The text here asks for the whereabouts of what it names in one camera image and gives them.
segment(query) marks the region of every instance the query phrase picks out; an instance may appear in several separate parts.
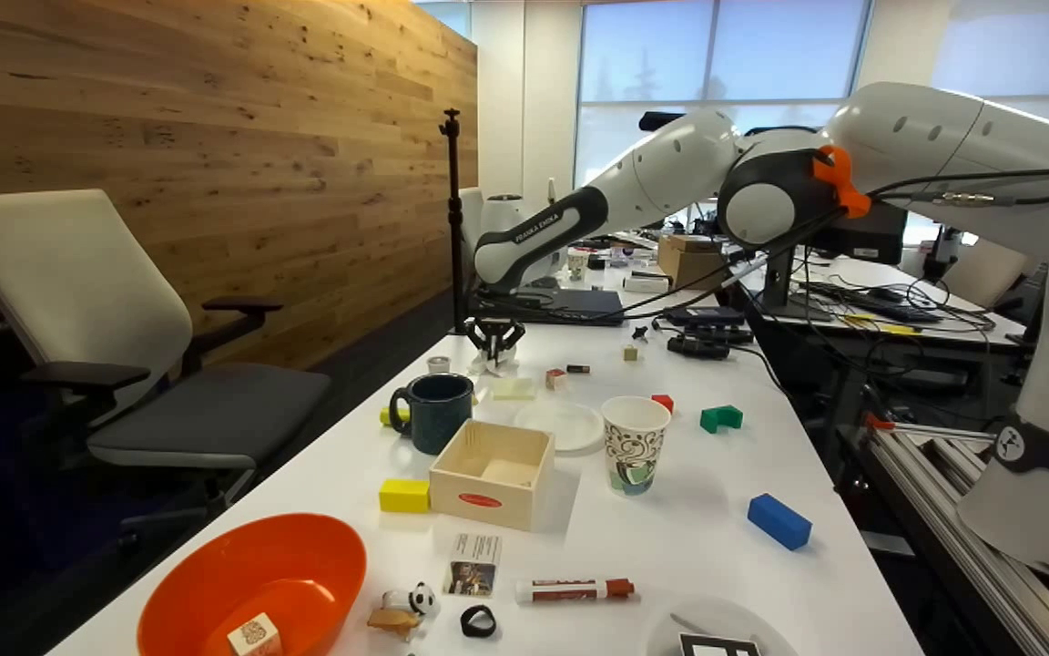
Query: blue block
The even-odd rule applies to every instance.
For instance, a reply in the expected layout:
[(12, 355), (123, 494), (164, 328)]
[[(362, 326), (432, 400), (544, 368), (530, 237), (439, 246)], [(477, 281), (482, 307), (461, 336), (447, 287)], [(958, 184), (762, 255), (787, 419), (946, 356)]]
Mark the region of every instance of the blue block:
[(805, 523), (799, 511), (784, 506), (777, 497), (753, 497), (747, 506), (747, 523), (768, 531), (787, 551), (799, 551), (813, 536), (813, 523)]

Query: wooden wall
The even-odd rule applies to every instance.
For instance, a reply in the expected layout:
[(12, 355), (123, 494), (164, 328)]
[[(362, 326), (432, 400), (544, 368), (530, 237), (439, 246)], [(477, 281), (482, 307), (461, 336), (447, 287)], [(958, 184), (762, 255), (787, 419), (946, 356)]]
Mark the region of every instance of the wooden wall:
[(477, 51), (409, 0), (0, 0), (0, 195), (103, 187), (188, 307), (272, 296), (232, 356), (314, 365), (447, 287)]

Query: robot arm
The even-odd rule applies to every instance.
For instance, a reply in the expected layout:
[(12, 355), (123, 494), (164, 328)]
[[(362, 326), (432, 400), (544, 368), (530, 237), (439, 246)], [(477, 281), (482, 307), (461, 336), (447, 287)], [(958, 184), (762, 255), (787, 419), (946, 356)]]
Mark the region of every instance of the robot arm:
[[(793, 246), (827, 218), (866, 215), (857, 190), (1049, 263), (1049, 121), (917, 84), (859, 89), (822, 136), (739, 140), (723, 117), (689, 113), (537, 218), (482, 237), (472, 263), (486, 285), (513, 287), (562, 246), (702, 196), (717, 196), (734, 241)], [(1015, 416), (958, 518), (1049, 573), (1049, 463), (1025, 468), (1032, 445), (1049, 460), (1049, 300)]]
[(696, 108), (623, 152), (590, 187), (506, 234), (486, 234), (472, 251), (492, 287), (522, 285), (526, 270), (590, 234), (634, 229), (685, 206), (721, 196), (739, 241), (765, 247), (821, 218), (862, 215), (847, 158), (810, 132), (734, 140), (715, 108)]

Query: orange bowl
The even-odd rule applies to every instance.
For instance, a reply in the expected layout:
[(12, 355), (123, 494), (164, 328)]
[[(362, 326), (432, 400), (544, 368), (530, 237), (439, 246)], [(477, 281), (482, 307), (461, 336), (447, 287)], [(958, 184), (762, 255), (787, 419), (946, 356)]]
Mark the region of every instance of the orange bowl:
[(333, 654), (365, 583), (362, 536), (319, 514), (240, 526), (188, 553), (137, 620), (141, 656), (231, 656), (231, 630), (267, 611), (283, 656)]

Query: desk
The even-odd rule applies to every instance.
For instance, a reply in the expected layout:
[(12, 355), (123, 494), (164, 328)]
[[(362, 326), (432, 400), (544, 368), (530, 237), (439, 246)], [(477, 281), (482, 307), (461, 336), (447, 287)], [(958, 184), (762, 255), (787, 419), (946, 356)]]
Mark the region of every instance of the desk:
[[(232, 526), (288, 511), (336, 514), (353, 526), (367, 548), (365, 594), (336, 645), (345, 656), (409, 654), (405, 643), (367, 630), (365, 615), (390, 587), (414, 579), (439, 583), (436, 563), (459, 531), (503, 536), (500, 579), (488, 600), (503, 635), (500, 643), (465, 643), (455, 615), (471, 598), (439, 594), (436, 620), (414, 639), (420, 656), (646, 654), (641, 645), (652, 628), (685, 598), (743, 605), (777, 628), (793, 654), (923, 654), (799, 416), (771, 385), (765, 360), (749, 355), (733, 355), (721, 365), (685, 360), (665, 355), (663, 339), (665, 336), (652, 336), (636, 365), (623, 360), (631, 328), (528, 328), (517, 344), (517, 375), (537, 385), (549, 365), (590, 365), (590, 375), (562, 385), (566, 400), (596, 406), (617, 393), (674, 393), (679, 419), (648, 497), (613, 494), (600, 454), (586, 454), (556, 457), (556, 494), (538, 531), (509, 531), (459, 518), (380, 514), (374, 494), (382, 479), (422, 475), (428, 468), (374, 423), (380, 410), (399, 382), (425, 373), (425, 356), (452, 356), (455, 368), (471, 368), (477, 356), (465, 339), (444, 336), (177, 553), (148, 568), (148, 575), (74, 630), (53, 654), (136, 654), (141, 605), (184, 553)], [(496, 400), (492, 389), (496, 379), (482, 379), (477, 419), (509, 419), (522, 413), (517, 400)], [(702, 434), (696, 416), (709, 406), (739, 406), (747, 413), (743, 430)], [(805, 551), (790, 553), (747, 526), (747, 498), (756, 494), (778, 497), (815, 526)], [(636, 583), (641, 600), (517, 605), (513, 594), (528, 575), (567, 573), (623, 573)]]
[[(946, 292), (917, 285), (896, 268), (859, 260), (813, 260), (810, 281), (844, 287), (904, 285), (931, 303), (946, 300)], [(898, 326), (822, 296), (813, 300), (821, 300), (832, 319), (799, 322), (762, 315), (753, 331), (815, 441), (857, 428), (862, 382), (910, 423), (989, 428), (1011, 410), (1032, 356), (1032, 351), (1021, 345), (1025, 326), (998, 315), (987, 315), (987, 331), (958, 319)]]
[[(862, 260), (793, 260), (793, 279), (790, 287), (793, 296), (805, 296), (799, 285), (800, 281), (822, 281), (822, 285), (841, 285), (841, 287), (910, 287), (914, 296), (926, 296), (929, 303), (946, 303), (954, 311), (975, 315), (981, 307), (946, 296), (936, 285), (926, 285), (896, 268), (884, 263), (862, 263)], [(747, 292), (762, 292), (765, 287), (765, 270), (753, 270), (743, 281)], [(866, 331), (866, 336), (892, 336), (892, 339), (938, 339), (938, 344), (975, 344), (975, 345), (1015, 345), (1021, 336), (1026, 331), (1025, 326), (1002, 319), (1002, 315), (987, 315), (989, 319), (989, 331), (981, 331), (969, 322), (958, 319), (942, 319), (936, 326), (898, 326), (844, 303), (832, 303), (822, 296), (810, 296), (815, 303), (822, 303), (832, 311), (832, 319), (822, 322), (800, 322), (800, 319), (765, 319), (771, 326), (800, 326), (800, 328), (827, 328), (827, 331)]]

